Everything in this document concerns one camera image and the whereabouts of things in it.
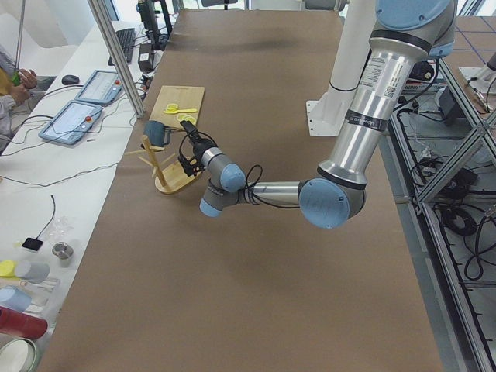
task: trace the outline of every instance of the white desk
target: white desk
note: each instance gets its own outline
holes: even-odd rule
[[[114,24],[116,29],[134,26],[126,22]],[[142,74],[137,66],[138,49],[135,48],[133,62],[129,65],[135,81]],[[96,69],[115,70],[108,65],[108,55],[99,29],[95,26],[60,72],[50,91],[63,86],[60,81],[65,74],[77,75],[83,84]],[[64,89],[48,95],[31,115],[56,115],[78,91],[77,88]],[[102,124],[102,118],[113,112],[117,105],[119,105],[118,111],[107,117]],[[100,119],[91,130],[98,133],[87,134],[75,146],[44,143],[42,146],[26,149],[12,156],[0,157],[0,175],[29,183],[49,184],[81,171],[118,163],[131,133],[131,119],[133,122],[134,112],[129,101],[124,98],[120,103],[117,101],[104,108]],[[38,132],[43,126],[40,129],[33,129],[42,123],[35,120],[38,119],[27,122],[14,138],[14,141],[21,142],[26,132],[32,129],[26,141],[23,144],[11,143],[5,149],[4,155],[23,147],[43,143],[38,137]],[[114,167],[101,169],[45,188],[8,180],[0,183],[2,203],[0,260],[46,262],[50,265],[50,276],[60,279],[59,286],[55,288],[43,310],[43,317],[49,322],[50,328],[49,332],[36,342],[42,352],[50,340],[57,313],[62,307],[84,255],[114,174]],[[32,253],[20,247],[20,244],[27,237],[37,236],[50,219],[53,210],[50,195],[55,197],[57,207],[55,219],[40,237],[45,242],[40,251]],[[62,267],[60,261],[51,253],[52,246],[57,241],[67,242],[74,248],[74,256],[68,267]],[[89,301],[90,297],[91,288],[88,289]],[[10,339],[11,336],[0,334],[0,346]]]

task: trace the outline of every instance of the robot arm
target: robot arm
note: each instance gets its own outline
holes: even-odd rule
[[[246,184],[244,173],[215,143],[195,151],[198,144],[189,136],[197,164],[212,174],[201,200],[206,215],[218,216],[243,202],[299,206],[311,223],[331,229],[362,209],[365,169],[414,64],[444,57],[453,48],[456,0],[377,0],[376,14],[372,52],[336,145],[318,167],[322,177]]]

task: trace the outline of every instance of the small black device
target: small black device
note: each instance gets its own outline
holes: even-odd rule
[[[434,73],[434,67],[432,67],[429,62],[424,60],[413,65],[412,72],[410,73],[408,79],[420,81],[422,83],[429,83],[432,80]]]
[[[34,250],[35,252],[38,252],[42,245],[43,242],[36,238],[26,238],[26,241],[22,244],[24,248],[27,248],[28,250]]]
[[[76,75],[65,75],[62,77],[62,84],[63,85],[74,85],[79,83],[79,77]]]
[[[115,31],[117,35],[117,39],[119,40],[119,44],[122,48],[122,52],[126,57],[126,62],[128,64],[133,60],[133,48],[134,48],[134,40],[136,39],[136,32],[134,29],[120,29]],[[113,66],[112,57],[108,59],[108,65]]]
[[[478,179],[477,173],[462,168],[457,174],[448,182],[448,184],[439,192],[440,195],[460,200],[468,195],[470,186],[474,185]]]
[[[139,46],[138,66],[142,72],[150,72],[153,70],[153,59],[155,52],[152,50],[152,44],[145,43]]]
[[[445,117],[444,124],[446,126],[451,126],[457,119],[465,118],[465,114],[449,88],[445,88],[444,92],[439,96],[439,110]]]

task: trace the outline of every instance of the black box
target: black box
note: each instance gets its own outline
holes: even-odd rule
[[[153,70],[153,58],[155,52],[152,51],[152,44],[146,43],[139,46],[138,66],[142,72]]]

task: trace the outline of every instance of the keyboard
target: keyboard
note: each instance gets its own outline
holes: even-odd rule
[[[122,52],[124,52],[127,63],[130,64],[133,59],[134,40],[136,39],[134,29],[120,29],[119,31],[115,31],[115,34],[117,35],[117,39],[119,39],[119,44],[121,44]],[[108,65],[114,65],[112,57],[108,59]]]

